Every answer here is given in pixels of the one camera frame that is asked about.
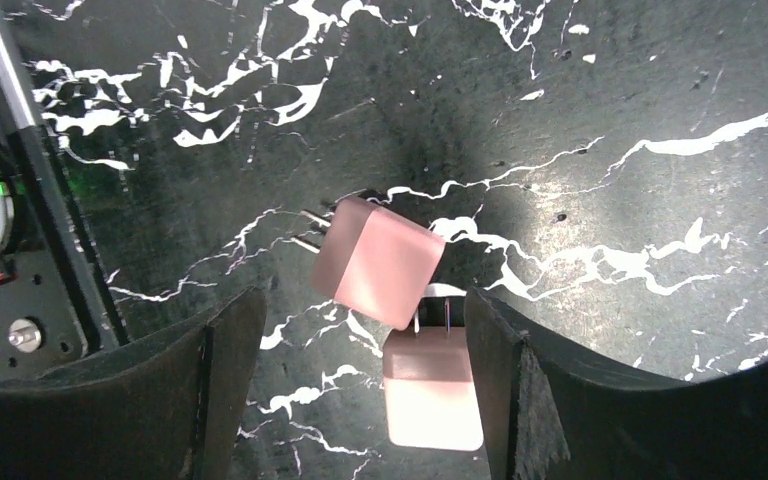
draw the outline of silver screw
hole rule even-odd
[[[20,352],[31,353],[42,345],[42,332],[31,320],[20,318],[10,325],[7,341]]]

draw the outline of marble countertop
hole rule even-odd
[[[388,442],[387,331],[289,242],[367,189],[451,291],[687,381],[768,358],[768,2],[3,3],[132,334],[267,292],[230,478],[489,478]]]

